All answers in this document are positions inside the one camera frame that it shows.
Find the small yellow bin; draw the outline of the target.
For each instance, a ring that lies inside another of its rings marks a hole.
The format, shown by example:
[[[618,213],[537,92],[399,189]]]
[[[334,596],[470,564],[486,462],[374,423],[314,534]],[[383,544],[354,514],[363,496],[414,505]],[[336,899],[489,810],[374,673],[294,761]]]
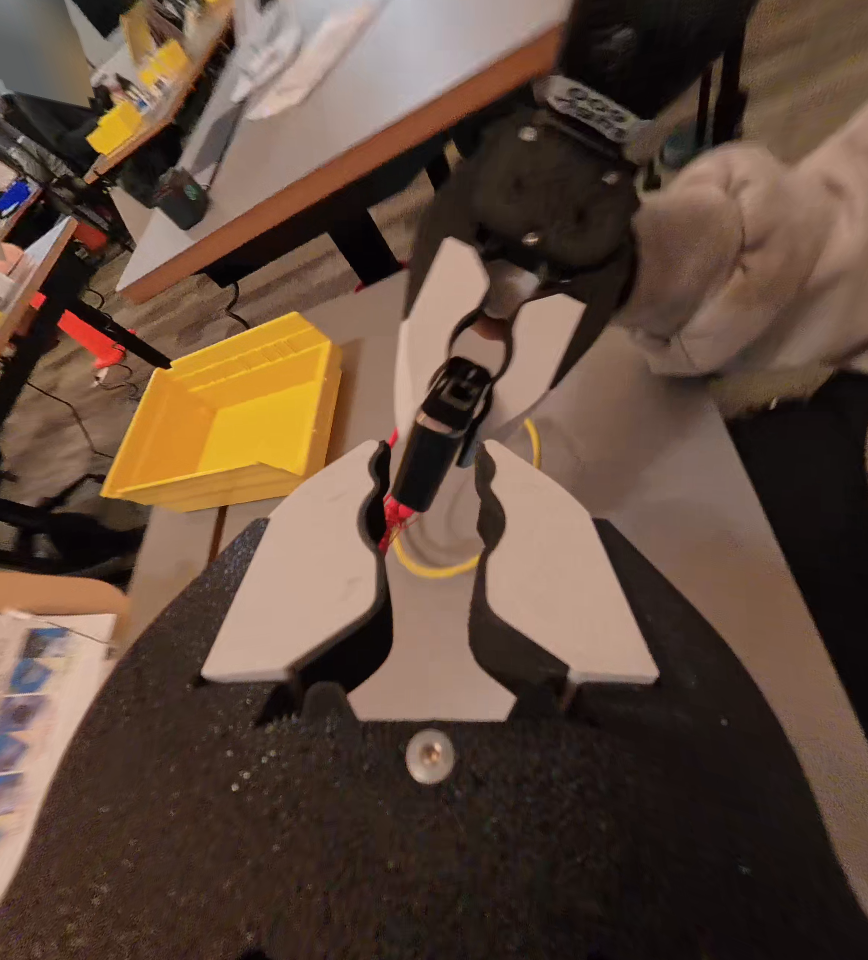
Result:
[[[178,40],[170,39],[144,55],[138,77],[142,86],[149,90],[169,87],[186,72],[190,63],[184,46]]]
[[[134,102],[117,102],[101,116],[86,141],[98,155],[108,157],[139,133],[143,121],[143,114]]]

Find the person's right forearm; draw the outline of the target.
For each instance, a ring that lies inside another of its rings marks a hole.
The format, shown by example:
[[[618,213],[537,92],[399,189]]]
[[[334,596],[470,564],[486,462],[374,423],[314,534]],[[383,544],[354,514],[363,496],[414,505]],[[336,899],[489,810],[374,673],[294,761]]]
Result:
[[[644,198],[616,322],[656,372],[868,375],[868,103],[801,161],[712,150]]]

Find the orange traffic cone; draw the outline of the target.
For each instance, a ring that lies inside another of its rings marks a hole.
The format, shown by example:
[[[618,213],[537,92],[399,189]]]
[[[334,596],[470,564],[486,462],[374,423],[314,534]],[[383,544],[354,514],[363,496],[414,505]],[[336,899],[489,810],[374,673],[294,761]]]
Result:
[[[92,328],[75,313],[69,310],[64,311],[57,323],[57,328],[93,356],[95,373],[102,374],[124,363],[127,349],[106,334]]]

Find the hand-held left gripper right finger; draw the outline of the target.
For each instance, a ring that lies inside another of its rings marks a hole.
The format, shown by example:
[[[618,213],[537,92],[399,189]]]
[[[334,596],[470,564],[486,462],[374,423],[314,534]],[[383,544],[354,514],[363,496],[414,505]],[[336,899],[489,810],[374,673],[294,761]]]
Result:
[[[584,505],[495,440],[475,459],[483,543],[469,612],[476,664],[518,699],[659,676]]]

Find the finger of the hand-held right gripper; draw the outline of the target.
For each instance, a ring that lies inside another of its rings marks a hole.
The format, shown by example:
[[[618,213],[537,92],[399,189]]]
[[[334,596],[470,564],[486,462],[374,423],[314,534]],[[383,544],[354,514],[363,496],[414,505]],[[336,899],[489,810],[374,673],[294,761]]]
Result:
[[[534,412],[551,389],[555,373],[578,327],[584,306],[566,294],[523,303],[504,342],[477,335],[477,360],[492,374],[508,358],[508,366],[493,388],[488,416],[478,432],[480,441],[500,440]]]
[[[445,238],[399,328],[393,414],[401,441],[407,439],[431,378],[448,356],[454,330],[480,309],[488,287],[488,272],[475,247]]]

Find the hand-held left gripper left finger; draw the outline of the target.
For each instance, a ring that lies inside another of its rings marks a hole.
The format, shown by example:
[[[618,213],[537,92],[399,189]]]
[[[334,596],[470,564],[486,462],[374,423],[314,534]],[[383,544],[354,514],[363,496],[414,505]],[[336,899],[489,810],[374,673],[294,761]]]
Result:
[[[266,529],[201,666],[211,683],[361,686],[392,650],[384,499],[391,448],[354,450],[304,481]]]

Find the black ethernet splitter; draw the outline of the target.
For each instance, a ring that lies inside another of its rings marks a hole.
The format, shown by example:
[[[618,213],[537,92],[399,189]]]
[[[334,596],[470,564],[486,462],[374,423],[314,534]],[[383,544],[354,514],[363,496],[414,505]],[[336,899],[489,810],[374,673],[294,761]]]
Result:
[[[444,362],[407,436],[391,487],[396,503],[415,513],[430,509],[449,470],[472,449],[493,392],[485,366],[461,356]]]

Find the printed instruction sheet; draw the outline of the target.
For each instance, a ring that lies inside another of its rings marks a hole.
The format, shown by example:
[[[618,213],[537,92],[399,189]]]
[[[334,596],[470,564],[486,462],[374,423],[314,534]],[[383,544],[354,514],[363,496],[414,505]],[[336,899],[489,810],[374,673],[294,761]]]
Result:
[[[0,612],[0,900],[58,765],[109,676],[112,613]]]

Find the grey desk with wooden edge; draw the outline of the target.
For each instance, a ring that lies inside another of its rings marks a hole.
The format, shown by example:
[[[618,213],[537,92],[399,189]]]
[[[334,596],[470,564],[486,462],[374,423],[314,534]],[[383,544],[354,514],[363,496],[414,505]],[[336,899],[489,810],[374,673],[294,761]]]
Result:
[[[10,298],[0,314],[0,356],[19,329],[28,308],[74,237],[78,220],[66,217],[35,242],[18,262]]]
[[[549,70],[568,2],[395,1],[300,105],[242,120],[204,219],[157,211],[120,278],[140,305]]]

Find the small black box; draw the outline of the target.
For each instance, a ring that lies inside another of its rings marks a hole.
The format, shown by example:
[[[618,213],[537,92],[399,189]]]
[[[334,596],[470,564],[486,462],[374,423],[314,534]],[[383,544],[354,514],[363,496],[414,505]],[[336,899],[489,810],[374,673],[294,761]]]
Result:
[[[200,224],[210,206],[207,190],[179,167],[171,168],[160,177],[152,200],[153,205],[184,232]]]

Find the white papers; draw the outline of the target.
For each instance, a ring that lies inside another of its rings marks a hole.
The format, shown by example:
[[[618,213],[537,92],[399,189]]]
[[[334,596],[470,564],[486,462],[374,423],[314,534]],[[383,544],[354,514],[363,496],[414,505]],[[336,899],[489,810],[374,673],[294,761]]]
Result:
[[[227,100],[250,121],[299,105],[387,2],[236,1]]]

